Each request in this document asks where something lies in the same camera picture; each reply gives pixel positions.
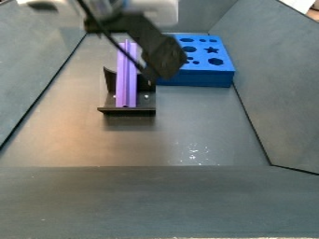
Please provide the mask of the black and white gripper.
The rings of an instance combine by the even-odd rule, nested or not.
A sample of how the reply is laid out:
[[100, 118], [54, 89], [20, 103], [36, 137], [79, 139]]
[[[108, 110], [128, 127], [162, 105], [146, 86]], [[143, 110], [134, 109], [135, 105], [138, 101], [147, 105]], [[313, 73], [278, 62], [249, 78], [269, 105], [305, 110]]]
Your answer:
[[[155, 23], [127, 0], [70, 0], [76, 2], [84, 13], [84, 30], [104, 36], [114, 47], [134, 63], [148, 80], [170, 79], [187, 62], [187, 55], [177, 39], [166, 35]], [[134, 58], [114, 34], [126, 33], [142, 49], [146, 65]]]

